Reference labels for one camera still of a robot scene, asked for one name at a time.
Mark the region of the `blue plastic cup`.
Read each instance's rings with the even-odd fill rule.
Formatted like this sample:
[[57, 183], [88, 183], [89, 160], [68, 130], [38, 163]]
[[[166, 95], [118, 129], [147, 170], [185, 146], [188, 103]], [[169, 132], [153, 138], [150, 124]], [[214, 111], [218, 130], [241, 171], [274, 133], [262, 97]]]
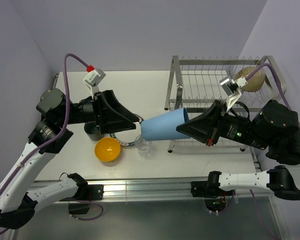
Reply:
[[188, 135], [177, 131], [177, 126], [188, 121], [187, 110], [179, 108], [142, 121], [140, 124], [141, 135], [146, 141], [189, 139]]

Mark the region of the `beige floral ceramic bowl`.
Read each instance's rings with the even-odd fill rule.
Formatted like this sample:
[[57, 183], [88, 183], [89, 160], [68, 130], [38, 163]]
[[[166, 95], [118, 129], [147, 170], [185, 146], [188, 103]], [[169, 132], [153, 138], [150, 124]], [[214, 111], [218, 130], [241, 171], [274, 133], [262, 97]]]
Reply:
[[[256, 66], [249, 66], [245, 67], [242, 70], [240, 70], [236, 75], [235, 75], [235, 80], [241, 78], [241, 77], [246, 77], [250, 73], [252, 73], [257, 67]], [[241, 89], [245, 92], [257, 92], [259, 91], [264, 82], [265, 82], [265, 71], [261, 68], [258, 72], [256, 72], [248, 81], [247, 84], [242, 86]]]

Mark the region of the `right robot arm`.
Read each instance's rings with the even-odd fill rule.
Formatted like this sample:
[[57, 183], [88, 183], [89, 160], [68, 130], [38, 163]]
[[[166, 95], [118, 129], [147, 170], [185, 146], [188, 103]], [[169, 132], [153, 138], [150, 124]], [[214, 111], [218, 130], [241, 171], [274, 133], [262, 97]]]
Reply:
[[300, 201], [300, 124], [296, 111], [270, 100], [251, 118], [215, 100], [205, 113], [176, 130], [208, 147], [223, 138], [264, 150], [267, 158], [277, 161], [274, 168], [255, 173], [211, 171], [207, 180], [191, 183], [194, 197], [216, 198], [236, 190], [263, 189], [283, 200]]

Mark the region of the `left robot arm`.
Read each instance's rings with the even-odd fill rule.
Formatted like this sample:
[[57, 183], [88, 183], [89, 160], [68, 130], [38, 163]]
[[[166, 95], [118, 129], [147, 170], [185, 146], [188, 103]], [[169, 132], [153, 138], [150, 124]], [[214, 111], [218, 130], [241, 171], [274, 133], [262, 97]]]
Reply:
[[36, 109], [41, 113], [24, 150], [0, 183], [0, 227], [19, 229], [43, 208], [64, 199], [83, 200], [88, 183], [77, 173], [49, 186], [30, 190], [42, 169], [62, 150], [73, 133], [70, 124], [93, 123], [102, 134], [134, 130], [139, 117], [105, 90], [72, 103], [58, 88], [45, 91]]

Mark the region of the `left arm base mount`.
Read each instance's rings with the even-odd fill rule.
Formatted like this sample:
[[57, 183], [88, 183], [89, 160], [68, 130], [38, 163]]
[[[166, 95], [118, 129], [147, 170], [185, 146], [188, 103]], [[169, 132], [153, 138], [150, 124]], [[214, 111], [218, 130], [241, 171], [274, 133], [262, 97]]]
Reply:
[[103, 199], [104, 185], [103, 184], [89, 184], [87, 187], [87, 200], [100, 201]]

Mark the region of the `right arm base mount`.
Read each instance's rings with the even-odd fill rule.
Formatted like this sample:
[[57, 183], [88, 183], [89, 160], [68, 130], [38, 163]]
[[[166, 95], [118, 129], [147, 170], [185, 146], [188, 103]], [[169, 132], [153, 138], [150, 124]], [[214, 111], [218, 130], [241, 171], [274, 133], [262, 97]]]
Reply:
[[209, 183], [208, 181], [192, 181], [190, 193], [194, 198], [215, 199], [218, 197], [234, 196], [234, 190], [222, 190], [219, 183]]

